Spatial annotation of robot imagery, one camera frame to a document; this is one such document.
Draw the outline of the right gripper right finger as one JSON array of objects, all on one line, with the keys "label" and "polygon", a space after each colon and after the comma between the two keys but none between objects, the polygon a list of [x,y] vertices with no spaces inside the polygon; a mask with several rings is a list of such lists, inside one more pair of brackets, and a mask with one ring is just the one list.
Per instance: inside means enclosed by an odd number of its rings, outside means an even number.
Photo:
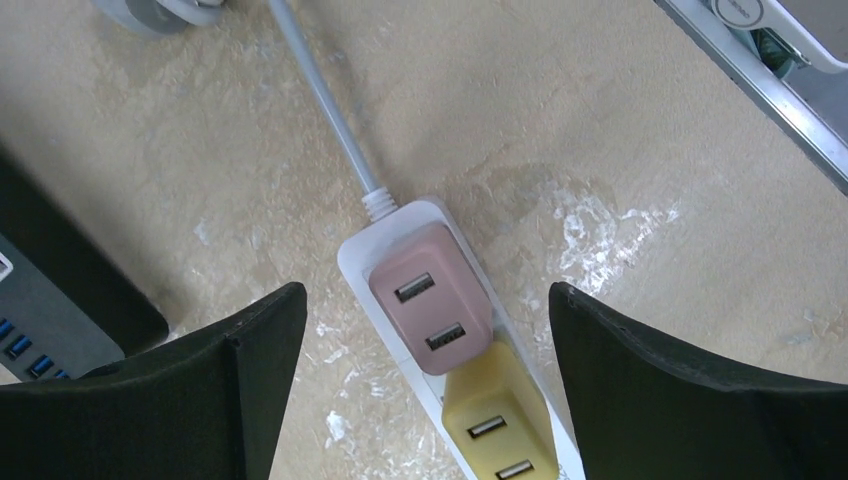
[{"label": "right gripper right finger", "polygon": [[549,320],[589,479],[843,479],[847,388],[751,366],[576,287]]}]

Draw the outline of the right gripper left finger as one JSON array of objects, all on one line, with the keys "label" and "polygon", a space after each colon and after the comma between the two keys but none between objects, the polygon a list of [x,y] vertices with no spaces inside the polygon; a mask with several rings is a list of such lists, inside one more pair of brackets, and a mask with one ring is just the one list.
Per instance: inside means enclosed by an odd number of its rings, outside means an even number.
[{"label": "right gripper left finger", "polygon": [[5,479],[266,479],[307,323],[288,283],[77,379],[1,389]]}]

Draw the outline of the yellow charger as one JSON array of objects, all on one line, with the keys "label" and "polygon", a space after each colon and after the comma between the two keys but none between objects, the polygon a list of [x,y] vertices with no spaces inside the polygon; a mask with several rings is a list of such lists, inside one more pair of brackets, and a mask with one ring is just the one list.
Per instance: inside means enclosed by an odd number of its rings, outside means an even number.
[{"label": "yellow charger", "polygon": [[442,424],[478,479],[556,479],[547,403],[507,344],[447,374]]}]

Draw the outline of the black power strip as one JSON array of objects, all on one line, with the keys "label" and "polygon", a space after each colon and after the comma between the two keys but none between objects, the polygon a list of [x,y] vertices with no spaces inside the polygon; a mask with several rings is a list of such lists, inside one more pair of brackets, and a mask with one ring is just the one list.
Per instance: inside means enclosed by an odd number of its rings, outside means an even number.
[{"label": "black power strip", "polygon": [[1,364],[78,378],[169,334],[159,310],[1,150]]}]

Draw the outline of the white power strip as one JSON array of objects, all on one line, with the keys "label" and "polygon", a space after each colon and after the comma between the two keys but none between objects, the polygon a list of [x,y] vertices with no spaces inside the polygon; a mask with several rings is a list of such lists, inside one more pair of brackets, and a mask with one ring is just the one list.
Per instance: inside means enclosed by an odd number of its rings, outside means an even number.
[{"label": "white power strip", "polygon": [[339,268],[469,479],[580,479],[567,416],[446,206],[380,201]]}]

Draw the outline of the pink charger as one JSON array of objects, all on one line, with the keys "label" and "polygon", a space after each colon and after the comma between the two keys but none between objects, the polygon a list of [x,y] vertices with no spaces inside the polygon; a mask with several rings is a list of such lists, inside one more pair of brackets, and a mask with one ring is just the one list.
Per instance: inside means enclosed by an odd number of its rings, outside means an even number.
[{"label": "pink charger", "polygon": [[472,360],[494,340],[492,302],[444,224],[428,224],[394,248],[369,275],[368,286],[429,375]]}]

